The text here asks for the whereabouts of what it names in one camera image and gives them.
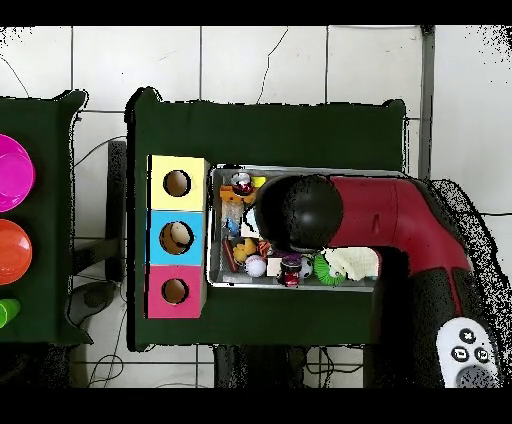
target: plush toy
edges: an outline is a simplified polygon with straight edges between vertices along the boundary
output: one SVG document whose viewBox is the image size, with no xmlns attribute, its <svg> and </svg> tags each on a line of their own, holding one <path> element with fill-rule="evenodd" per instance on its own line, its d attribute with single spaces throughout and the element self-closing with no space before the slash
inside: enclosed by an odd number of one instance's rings
<svg viewBox="0 0 512 424">
<path fill-rule="evenodd" d="M 299 277 L 308 278 L 313 273 L 313 261 L 307 256 L 301 258 L 302 268 L 300 269 Z"/>
<path fill-rule="evenodd" d="M 244 268 L 251 277 L 261 277 L 267 270 L 267 263 L 260 255 L 252 255 L 246 259 Z"/>
<path fill-rule="evenodd" d="M 247 257 L 255 254 L 257 250 L 256 243 L 252 239 L 246 238 L 244 244 L 238 243 L 233 248 L 233 256 L 239 265 L 243 265 Z"/>
<path fill-rule="evenodd" d="M 320 282 L 328 286 L 340 284 L 345 280 L 345 274 L 332 269 L 323 255 L 315 256 L 315 260 L 313 261 L 313 269 Z"/>
</svg>

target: metal tray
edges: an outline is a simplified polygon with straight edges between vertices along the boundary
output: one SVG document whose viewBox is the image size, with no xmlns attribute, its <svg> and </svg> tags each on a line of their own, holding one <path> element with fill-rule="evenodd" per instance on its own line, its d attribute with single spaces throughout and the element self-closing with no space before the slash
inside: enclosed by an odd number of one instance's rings
<svg viewBox="0 0 512 424">
<path fill-rule="evenodd" d="M 326 286 L 322 284 L 313 274 L 302 281 L 297 287 L 289 288 L 279 284 L 275 277 L 253 278 L 245 272 L 231 272 L 227 259 L 222 251 L 222 238 L 227 235 L 227 229 L 222 226 L 222 201 L 219 196 L 220 186 L 230 184 L 231 176 L 245 170 L 251 175 L 272 178 L 284 175 L 347 175 L 347 176 L 389 176 L 405 177 L 401 172 L 394 171 L 359 171 L 353 169 L 329 169 L 329 168 L 295 168 L 276 166 L 256 165 L 217 165 L 210 170 L 208 184 L 210 189 L 211 208 L 208 212 L 208 234 L 207 234 L 207 255 L 206 255 L 206 276 L 208 283 L 215 287 L 233 288 L 258 288 L 276 290 L 334 290 L 352 292 L 371 292 L 375 287 L 375 280 L 363 279 L 360 281 L 345 280 L 338 286 Z"/>
</svg>

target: blue block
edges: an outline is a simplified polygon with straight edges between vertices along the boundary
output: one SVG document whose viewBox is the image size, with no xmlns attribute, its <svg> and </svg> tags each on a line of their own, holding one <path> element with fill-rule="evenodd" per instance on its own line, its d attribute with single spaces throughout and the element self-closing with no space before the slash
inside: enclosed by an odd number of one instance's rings
<svg viewBox="0 0 512 424">
<path fill-rule="evenodd" d="M 151 211 L 150 253 L 151 265 L 201 265 L 203 249 L 203 212 Z M 194 234 L 190 248 L 180 255 L 167 253 L 160 245 L 160 232 L 168 223 L 181 221 L 187 224 Z"/>
</svg>

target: shape sorter box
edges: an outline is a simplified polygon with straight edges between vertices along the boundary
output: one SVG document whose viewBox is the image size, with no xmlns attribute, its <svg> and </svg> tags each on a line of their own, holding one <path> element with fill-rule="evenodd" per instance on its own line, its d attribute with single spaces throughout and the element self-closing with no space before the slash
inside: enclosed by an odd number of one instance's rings
<svg viewBox="0 0 512 424">
<path fill-rule="evenodd" d="M 207 291 L 204 243 L 209 164 L 201 158 L 155 155 L 148 156 L 147 164 L 149 258 L 145 258 L 145 316 L 199 318 Z M 175 192 L 178 185 L 169 179 L 176 173 L 182 182 L 186 181 L 186 189 L 179 193 Z M 177 227 L 190 236 L 186 248 L 179 244 L 181 240 L 174 240 Z M 179 282 L 184 297 L 178 303 L 166 298 L 167 291 L 162 289 L 166 282 Z"/>
<path fill-rule="evenodd" d="M 187 297 L 178 304 L 169 303 L 163 295 L 167 281 L 180 280 L 186 285 Z M 200 266 L 150 265 L 148 318 L 199 318 L 206 298 L 203 271 Z"/>
</svg>

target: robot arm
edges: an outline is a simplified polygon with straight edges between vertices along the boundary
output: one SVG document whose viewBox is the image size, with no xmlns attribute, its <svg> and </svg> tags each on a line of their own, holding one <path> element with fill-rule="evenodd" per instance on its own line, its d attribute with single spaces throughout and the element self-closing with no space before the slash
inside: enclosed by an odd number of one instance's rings
<svg viewBox="0 0 512 424">
<path fill-rule="evenodd" d="M 412 305 L 404 310 L 412 315 L 411 334 L 404 337 L 414 385 L 499 385 L 463 241 L 421 182 L 305 176 L 267 184 L 258 194 L 256 219 L 261 235 L 280 246 L 390 246 L 407 253 Z"/>
</svg>

